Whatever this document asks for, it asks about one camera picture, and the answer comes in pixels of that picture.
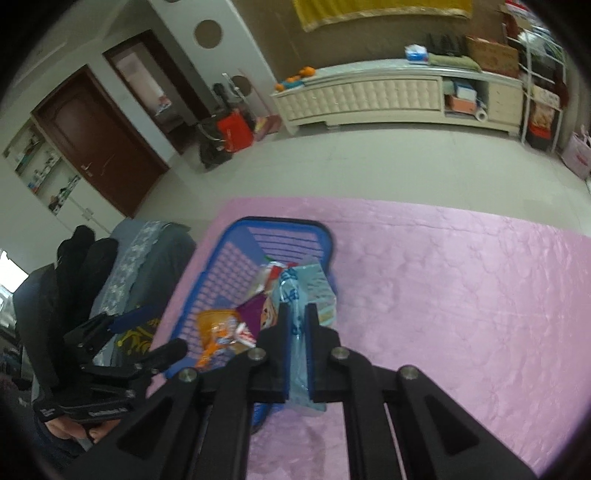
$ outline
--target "paper towel roll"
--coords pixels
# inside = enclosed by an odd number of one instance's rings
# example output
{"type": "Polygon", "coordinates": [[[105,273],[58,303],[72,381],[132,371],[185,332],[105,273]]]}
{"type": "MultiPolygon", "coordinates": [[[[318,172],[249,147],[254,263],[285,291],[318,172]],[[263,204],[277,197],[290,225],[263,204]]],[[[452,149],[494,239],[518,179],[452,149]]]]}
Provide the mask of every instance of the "paper towel roll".
{"type": "Polygon", "coordinates": [[[479,122],[486,122],[488,120],[488,113],[486,113],[486,110],[480,107],[478,110],[476,110],[475,117],[479,122]]]}

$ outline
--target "wooden door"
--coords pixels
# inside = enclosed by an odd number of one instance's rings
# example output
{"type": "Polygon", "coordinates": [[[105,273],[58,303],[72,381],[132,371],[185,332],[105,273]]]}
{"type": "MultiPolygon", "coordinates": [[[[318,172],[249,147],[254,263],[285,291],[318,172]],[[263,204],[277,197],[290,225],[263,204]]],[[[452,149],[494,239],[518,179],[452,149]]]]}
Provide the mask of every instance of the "wooden door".
{"type": "Polygon", "coordinates": [[[85,67],[33,112],[56,147],[119,211],[134,216],[168,168],[85,67]]]}

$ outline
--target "bed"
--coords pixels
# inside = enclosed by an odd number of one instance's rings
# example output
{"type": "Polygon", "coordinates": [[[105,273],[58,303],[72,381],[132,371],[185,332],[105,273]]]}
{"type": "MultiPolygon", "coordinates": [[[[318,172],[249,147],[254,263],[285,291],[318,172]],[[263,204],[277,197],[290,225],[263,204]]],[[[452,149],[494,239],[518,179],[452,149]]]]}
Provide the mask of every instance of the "bed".
{"type": "MultiPolygon", "coordinates": [[[[524,220],[366,200],[232,200],[189,262],[153,348],[168,341],[220,234],[249,215],[327,225],[342,343],[375,365],[417,365],[536,474],[583,425],[591,239],[524,220]]],[[[340,405],[319,417],[286,409],[253,436],[248,478],[340,480],[346,456],[340,405]]]]}

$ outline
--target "tissue box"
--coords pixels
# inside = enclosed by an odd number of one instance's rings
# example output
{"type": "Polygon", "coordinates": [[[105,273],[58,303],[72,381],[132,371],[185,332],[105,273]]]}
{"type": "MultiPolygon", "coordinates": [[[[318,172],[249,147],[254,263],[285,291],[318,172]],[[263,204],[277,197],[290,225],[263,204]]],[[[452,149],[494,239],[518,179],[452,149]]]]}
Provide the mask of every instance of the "tissue box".
{"type": "Polygon", "coordinates": [[[476,113],[476,102],[454,96],[447,97],[447,106],[458,113],[467,113],[468,115],[474,115],[476,113]]]}
{"type": "Polygon", "coordinates": [[[469,102],[476,102],[476,91],[466,82],[453,82],[456,92],[456,97],[461,100],[468,100],[469,102]]]}

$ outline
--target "cardboard box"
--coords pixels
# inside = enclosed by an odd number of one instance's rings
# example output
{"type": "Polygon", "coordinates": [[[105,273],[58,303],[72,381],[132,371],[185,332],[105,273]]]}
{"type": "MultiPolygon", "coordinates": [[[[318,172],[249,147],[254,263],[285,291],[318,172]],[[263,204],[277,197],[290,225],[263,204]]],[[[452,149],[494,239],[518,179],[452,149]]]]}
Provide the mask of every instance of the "cardboard box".
{"type": "Polygon", "coordinates": [[[519,52],[515,48],[468,36],[466,44],[468,55],[482,70],[513,78],[519,75],[519,52]]]}
{"type": "Polygon", "coordinates": [[[467,113],[468,115],[474,115],[476,113],[476,102],[470,100],[464,100],[454,96],[448,96],[446,98],[447,106],[458,113],[467,113]]]}

